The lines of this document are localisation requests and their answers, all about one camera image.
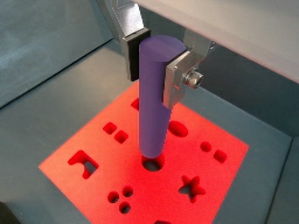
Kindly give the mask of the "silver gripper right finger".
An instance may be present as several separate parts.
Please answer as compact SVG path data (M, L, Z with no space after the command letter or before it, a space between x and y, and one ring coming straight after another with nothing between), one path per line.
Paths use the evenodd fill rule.
M197 65L204 60L212 41L190 30L184 31L182 43L186 47L166 65L162 87L162 105L170 109L184 96L185 88L196 89L203 80Z

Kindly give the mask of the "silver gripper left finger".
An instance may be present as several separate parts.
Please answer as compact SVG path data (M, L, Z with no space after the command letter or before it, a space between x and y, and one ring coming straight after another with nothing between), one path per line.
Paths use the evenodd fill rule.
M144 26L138 5L130 0L97 0L113 38L125 57L126 78L138 79L138 45L150 36Z

